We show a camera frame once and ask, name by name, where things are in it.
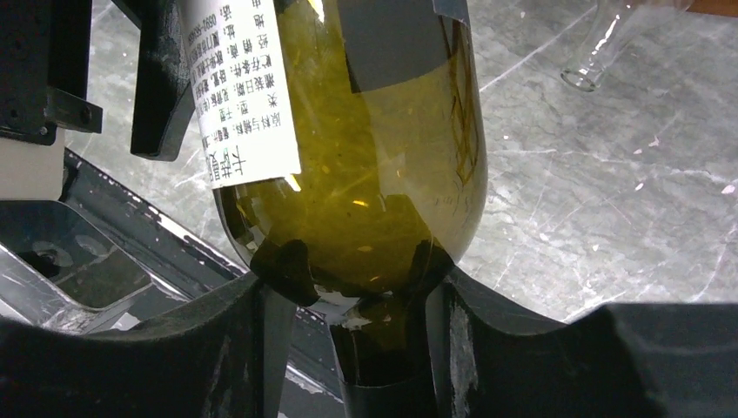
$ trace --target black plastic part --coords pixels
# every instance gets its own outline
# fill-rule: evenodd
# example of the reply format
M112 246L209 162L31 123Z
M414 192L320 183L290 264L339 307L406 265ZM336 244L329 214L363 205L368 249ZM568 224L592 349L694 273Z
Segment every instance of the black plastic part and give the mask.
M57 127L102 131L86 101L91 0L29 0L0 7L0 134L53 145Z
M342 385L350 418L438 418L431 364L417 376L392 385L369 388Z
M0 135L41 145L50 145L37 134L45 125L51 4L27 0L0 7Z
M468 417L738 416L737 305L611 304L564 326L469 285L446 288L453 406Z
M49 45L51 71L47 84L49 87L86 100L92 1L52 0L51 3Z
M105 309L151 283L138 263L61 203L0 200L0 222L3 246L85 307Z
M0 415L276 418L294 306L263 291L234 280L127 332L0 319Z
M174 0L113 0L141 30L131 154L174 161L195 111Z

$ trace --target white label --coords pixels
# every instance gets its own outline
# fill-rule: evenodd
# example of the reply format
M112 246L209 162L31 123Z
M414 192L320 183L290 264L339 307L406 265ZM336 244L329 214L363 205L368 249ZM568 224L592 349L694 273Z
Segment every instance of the white label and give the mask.
M272 0L182 0L179 10L212 188L300 174Z

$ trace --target bottle neck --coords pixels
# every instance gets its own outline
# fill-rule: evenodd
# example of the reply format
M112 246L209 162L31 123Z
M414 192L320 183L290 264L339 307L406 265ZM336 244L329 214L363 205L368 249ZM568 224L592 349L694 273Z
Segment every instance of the bottle neck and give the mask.
M349 417L438 416L425 302L365 300L329 324Z

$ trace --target wooden edge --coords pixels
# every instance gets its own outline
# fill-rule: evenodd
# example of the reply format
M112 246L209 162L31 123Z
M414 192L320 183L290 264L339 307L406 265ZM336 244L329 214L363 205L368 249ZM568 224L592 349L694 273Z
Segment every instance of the wooden edge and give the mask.
M694 0L688 9L694 13L738 17L738 0Z

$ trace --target gray tape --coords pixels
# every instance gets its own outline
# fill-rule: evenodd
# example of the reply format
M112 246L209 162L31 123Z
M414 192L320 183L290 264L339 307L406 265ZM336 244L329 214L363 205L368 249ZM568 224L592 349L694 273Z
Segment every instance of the gray tape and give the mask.
M469 26L469 4L466 0L433 0L436 14L450 17Z

